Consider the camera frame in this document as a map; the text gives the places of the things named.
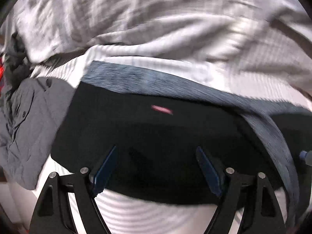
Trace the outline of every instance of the metal screw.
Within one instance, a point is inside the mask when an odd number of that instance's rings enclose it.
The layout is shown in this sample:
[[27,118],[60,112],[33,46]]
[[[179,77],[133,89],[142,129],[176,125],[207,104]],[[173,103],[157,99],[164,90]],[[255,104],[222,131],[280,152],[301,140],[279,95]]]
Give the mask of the metal screw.
[[50,177],[50,178],[54,178],[54,177],[56,177],[56,175],[57,175],[56,172],[52,172],[52,173],[49,174],[49,177]]
[[233,174],[235,172],[235,170],[233,168],[229,167],[229,168],[226,169],[226,172],[228,174]]
[[259,178],[265,178],[266,175],[264,173],[258,173]]
[[88,167],[82,167],[82,168],[80,169],[80,172],[81,172],[82,174],[85,174],[85,173],[87,173],[88,171],[89,171]]

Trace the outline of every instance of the gray garment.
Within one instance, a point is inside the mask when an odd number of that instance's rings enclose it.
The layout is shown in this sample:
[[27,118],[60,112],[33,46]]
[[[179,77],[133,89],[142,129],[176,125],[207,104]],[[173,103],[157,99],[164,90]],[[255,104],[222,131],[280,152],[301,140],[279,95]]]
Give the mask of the gray garment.
[[294,224],[295,207],[299,201],[298,176],[286,141],[270,115],[312,115],[310,111],[287,102],[244,98],[154,70],[99,61],[91,63],[82,81],[119,93],[200,100],[235,109],[253,128],[273,160],[290,198],[287,223]]
[[27,78],[16,90],[6,85],[1,94],[0,166],[33,190],[74,89],[61,79]]

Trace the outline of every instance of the red object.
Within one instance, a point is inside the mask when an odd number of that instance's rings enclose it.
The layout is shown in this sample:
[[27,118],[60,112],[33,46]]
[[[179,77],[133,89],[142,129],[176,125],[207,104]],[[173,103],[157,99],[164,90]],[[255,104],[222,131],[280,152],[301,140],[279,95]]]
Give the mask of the red object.
[[4,68],[3,68],[3,63],[2,63],[2,55],[0,56],[0,82],[2,80],[2,76],[3,76],[3,72],[4,72]]
[[173,115],[172,110],[170,110],[168,108],[165,108],[165,107],[161,107],[161,106],[158,106],[158,105],[152,105],[152,109],[155,110],[155,111],[159,111],[159,112],[162,112],[162,113]]

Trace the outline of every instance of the red fabric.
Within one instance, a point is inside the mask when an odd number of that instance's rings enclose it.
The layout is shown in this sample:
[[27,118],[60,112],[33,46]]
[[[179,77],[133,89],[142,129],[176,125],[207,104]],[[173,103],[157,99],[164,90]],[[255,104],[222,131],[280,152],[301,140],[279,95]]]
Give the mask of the red fabric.
[[4,68],[3,68],[3,63],[2,63],[2,55],[0,56],[0,81],[2,79],[3,76],[3,72],[4,72]]

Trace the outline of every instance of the shirt button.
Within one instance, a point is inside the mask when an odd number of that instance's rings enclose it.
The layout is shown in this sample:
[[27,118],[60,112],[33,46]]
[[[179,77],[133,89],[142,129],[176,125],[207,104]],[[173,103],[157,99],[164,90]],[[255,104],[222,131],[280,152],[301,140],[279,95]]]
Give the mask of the shirt button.
[[52,85],[52,80],[48,78],[48,79],[46,80],[46,86],[48,86],[48,88],[50,88],[51,85]]

